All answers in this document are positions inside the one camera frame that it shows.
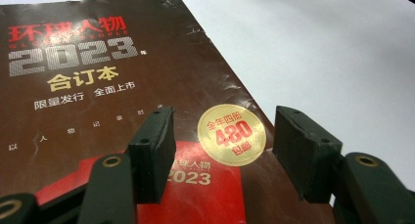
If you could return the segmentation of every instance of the red printed section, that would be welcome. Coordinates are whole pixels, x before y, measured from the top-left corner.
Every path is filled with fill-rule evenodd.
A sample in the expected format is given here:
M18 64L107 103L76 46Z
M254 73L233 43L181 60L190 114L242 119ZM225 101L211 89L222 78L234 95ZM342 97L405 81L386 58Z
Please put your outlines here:
M85 184L97 158L39 191L39 203ZM246 223L240 168L215 161L199 143L177 142L161 204L139 204L137 211L139 223Z

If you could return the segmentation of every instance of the magazine cover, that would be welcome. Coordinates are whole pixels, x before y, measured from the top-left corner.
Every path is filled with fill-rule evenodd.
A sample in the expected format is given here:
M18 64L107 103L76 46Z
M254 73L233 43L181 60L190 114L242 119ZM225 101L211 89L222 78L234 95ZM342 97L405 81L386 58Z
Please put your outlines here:
M170 106L175 161L140 223L334 222L299 201L272 124L182 0L5 5L0 20L0 197L43 204L87 183Z

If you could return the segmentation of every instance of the book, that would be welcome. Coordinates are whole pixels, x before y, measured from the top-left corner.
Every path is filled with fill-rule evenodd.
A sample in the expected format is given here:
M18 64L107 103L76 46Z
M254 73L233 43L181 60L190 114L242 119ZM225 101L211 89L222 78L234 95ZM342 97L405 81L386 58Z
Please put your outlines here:
M273 126L182 0L0 6L0 197L43 204L172 106L177 153L141 223L333 223L299 202Z

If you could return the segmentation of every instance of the screw hole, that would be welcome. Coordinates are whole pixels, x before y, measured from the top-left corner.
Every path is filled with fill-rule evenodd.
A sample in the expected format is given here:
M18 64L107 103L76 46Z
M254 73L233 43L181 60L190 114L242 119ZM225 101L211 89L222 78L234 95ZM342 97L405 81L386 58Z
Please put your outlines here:
M375 161L373 158L371 157L367 157L367 156L357 156L356 157L357 162L368 166L368 167L376 167L379 165L379 163L377 161Z
M23 203L19 200L10 200L0 203L0 220L15 214L21 209Z
M121 163L120 157L108 157L104 159L103 165L104 167L115 167Z

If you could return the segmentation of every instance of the gold circular sticker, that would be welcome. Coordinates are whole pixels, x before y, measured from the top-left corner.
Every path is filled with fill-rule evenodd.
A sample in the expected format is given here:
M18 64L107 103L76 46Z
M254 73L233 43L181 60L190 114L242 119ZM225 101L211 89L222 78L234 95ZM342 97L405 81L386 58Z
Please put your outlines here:
M218 105L199 119L202 148L214 160L242 166L256 160L265 148L265 128L259 118L236 105Z

